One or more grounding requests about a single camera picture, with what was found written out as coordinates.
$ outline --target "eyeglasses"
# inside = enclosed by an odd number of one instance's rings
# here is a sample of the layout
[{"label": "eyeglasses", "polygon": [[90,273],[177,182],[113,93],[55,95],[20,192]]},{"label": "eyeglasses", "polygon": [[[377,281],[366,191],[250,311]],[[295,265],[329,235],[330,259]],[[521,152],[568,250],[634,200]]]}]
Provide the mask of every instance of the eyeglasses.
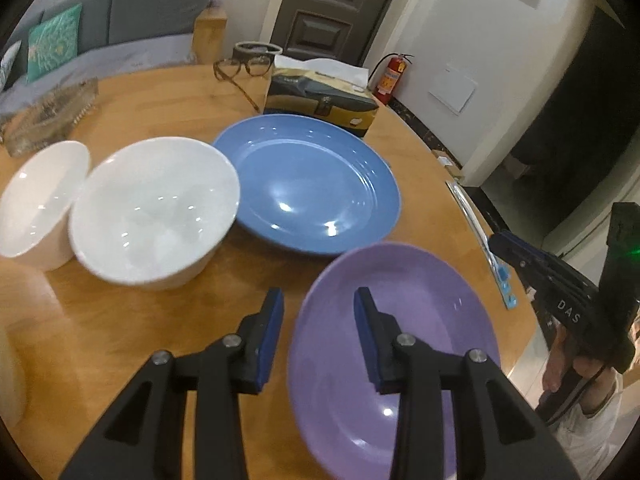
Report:
[{"label": "eyeglasses", "polygon": [[234,81],[234,77],[240,73],[240,70],[244,66],[244,69],[251,77],[261,77],[271,68],[271,58],[269,56],[258,56],[246,61],[240,61],[238,59],[222,59],[213,64],[213,73],[216,75],[218,81],[227,81],[232,83],[239,91],[242,92],[244,97],[251,103],[254,110],[260,113],[260,107],[255,103],[244,89]]}]

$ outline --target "green throw pillow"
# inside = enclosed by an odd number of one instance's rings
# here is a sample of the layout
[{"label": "green throw pillow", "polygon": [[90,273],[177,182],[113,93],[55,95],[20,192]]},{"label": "green throw pillow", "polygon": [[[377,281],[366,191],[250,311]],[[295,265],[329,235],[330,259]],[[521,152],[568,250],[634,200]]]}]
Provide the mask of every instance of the green throw pillow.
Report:
[{"label": "green throw pillow", "polygon": [[41,78],[78,56],[78,25],[82,4],[77,4],[29,32],[27,82]]}]

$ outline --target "purple plate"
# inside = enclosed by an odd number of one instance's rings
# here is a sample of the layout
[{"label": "purple plate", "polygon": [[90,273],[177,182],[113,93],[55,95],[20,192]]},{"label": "purple plate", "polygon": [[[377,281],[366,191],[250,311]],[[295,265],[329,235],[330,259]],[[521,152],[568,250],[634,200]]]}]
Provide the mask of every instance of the purple plate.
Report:
[{"label": "purple plate", "polygon": [[[289,397],[306,446],[340,480],[388,480],[398,396],[367,379],[353,317],[353,293],[368,286],[381,312],[436,350],[484,349],[500,365],[482,303],[449,265],[419,248],[382,242],[340,256],[300,308],[289,350]],[[443,393],[445,470],[455,473],[450,395]]]}]

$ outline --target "gray sofa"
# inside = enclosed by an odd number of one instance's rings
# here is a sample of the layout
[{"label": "gray sofa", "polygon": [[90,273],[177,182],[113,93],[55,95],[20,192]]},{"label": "gray sofa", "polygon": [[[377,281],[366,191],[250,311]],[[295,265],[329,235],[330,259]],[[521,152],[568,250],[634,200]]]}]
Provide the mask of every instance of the gray sofa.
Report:
[{"label": "gray sofa", "polygon": [[[186,62],[196,17],[209,0],[66,0],[21,23],[2,48],[22,45],[0,93],[0,112],[34,102],[61,83],[105,77],[155,66]],[[82,3],[78,58],[27,84],[29,31],[75,4]]]}]

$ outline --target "table top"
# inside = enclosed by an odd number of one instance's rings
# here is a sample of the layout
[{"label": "table top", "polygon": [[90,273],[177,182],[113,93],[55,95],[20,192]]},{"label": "table top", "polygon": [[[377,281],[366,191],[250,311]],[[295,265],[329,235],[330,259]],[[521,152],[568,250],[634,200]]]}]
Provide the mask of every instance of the table top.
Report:
[{"label": "table top", "polygon": [[[242,81],[264,99],[266,81]],[[226,126],[254,114],[233,85],[210,66],[185,66],[100,81],[93,112],[71,138],[93,165],[137,140],[185,136],[211,142]],[[536,319],[522,286],[507,311],[474,234],[445,182],[446,170],[391,110],[380,108],[365,142],[391,166],[402,214],[389,240],[431,251],[451,264],[487,309],[509,372],[534,333]],[[0,189],[26,158],[0,150]],[[0,261],[0,322],[26,373],[28,406],[12,435],[45,480],[62,471],[85,434],[156,349],[180,356],[202,350],[256,312],[267,289],[280,286],[286,312],[271,381],[258,397],[242,396],[246,458],[252,478],[327,479],[306,450],[289,407],[287,350],[300,304],[329,258],[274,247],[234,225],[210,264],[177,290],[151,292],[111,285],[73,259],[52,272]],[[190,394],[184,478],[191,478],[194,396]]]}]

